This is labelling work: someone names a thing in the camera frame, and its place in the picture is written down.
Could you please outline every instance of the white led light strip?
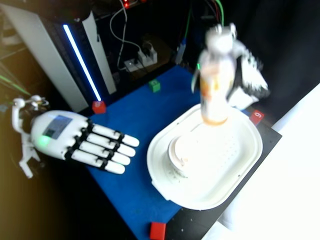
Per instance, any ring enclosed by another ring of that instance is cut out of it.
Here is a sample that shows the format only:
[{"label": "white led light strip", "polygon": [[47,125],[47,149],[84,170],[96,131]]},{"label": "white led light strip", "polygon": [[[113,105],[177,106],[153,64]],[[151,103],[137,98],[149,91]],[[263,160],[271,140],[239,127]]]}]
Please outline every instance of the white led light strip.
[{"label": "white led light strip", "polygon": [[82,69],[83,69],[83,71],[84,71],[84,73],[86,75],[86,78],[88,79],[88,81],[89,81],[89,83],[91,85],[91,88],[92,88],[92,90],[93,90],[93,92],[95,94],[96,99],[98,101],[101,101],[101,97],[99,95],[99,92],[98,92],[98,90],[97,90],[97,88],[96,88],[96,86],[94,84],[94,81],[92,80],[92,78],[90,76],[90,73],[89,73],[89,71],[87,69],[87,66],[86,66],[86,64],[85,64],[85,62],[84,62],[84,60],[83,60],[83,58],[82,58],[82,56],[81,56],[81,54],[79,52],[79,49],[78,49],[78,47],[76,45],[74,37],[72,36],[72,34],[70,32],[70,29],[69,29],[68,25],[64,24],[63,28],[64,28],[64,31],[65,31],[65,33],[66,33],[66,35],[67,35],[67,37],[68,37],[68,39],[69,39],[69,41],[70,41],[70,43],[72,45],[72,48],[73,48],[73,50],[75,52],[75,55],[76,55],[76,57],[78,58],[78,60],[79,60],[79,62],[81,64],[81,67],[82,67]]}]

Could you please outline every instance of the blue mat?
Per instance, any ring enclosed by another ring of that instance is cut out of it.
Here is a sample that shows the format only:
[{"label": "blue mat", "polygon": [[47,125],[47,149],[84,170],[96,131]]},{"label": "blue mat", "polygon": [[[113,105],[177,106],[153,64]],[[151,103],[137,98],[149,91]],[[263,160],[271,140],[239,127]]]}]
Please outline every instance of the blue mat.
[{"label": "blue mat", "polygon": [[179,66],[156,78],[160,92],[146,84],[91,117],[94,123],[119,130],[140,140],[136,155],[123,175],[89,167],[93,178],[138,240],[148,240],[150,223],[167,223],[181,208],[166,201],[152,186],[147,150],[152,138],[173,120],[200,102],[191,93],[192,75]]}]

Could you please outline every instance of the green cube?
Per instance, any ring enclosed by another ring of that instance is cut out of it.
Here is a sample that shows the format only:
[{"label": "green cube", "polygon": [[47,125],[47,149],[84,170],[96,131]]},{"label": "green cube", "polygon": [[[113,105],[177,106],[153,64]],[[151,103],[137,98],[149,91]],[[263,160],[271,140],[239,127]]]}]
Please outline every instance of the green cube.
[{"label": "green cube", "polygon": [[158,82],[157,79],[153,79],[148,84],[153,93],[156,93],[161,89],[160,82]]}]

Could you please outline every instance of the bottle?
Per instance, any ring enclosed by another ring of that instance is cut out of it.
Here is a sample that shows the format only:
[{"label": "bottle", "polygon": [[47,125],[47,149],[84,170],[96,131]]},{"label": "bottle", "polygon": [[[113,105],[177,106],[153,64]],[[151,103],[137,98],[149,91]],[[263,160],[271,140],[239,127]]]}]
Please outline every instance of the bottle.
[{"label": "bottle", "polygon": [[235,36],[232,27],[218,25],[209,30],[207,50],[199,57],[201,115],[209,126],[220,126],[229,116],[227,95],[236,72],[236,61],[231,55]]}]

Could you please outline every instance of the green light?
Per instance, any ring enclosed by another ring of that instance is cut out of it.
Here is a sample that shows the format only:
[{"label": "green light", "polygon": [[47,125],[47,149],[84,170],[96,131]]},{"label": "green light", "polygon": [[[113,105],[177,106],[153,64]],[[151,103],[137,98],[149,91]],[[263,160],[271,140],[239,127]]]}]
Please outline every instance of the green light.
[{"label": "green light", "polygon": [[44,135],[42,135],[38,140],[38,144],[41,147],[46,147],[49,142],[50,142],[50,137],[44,136]]}]

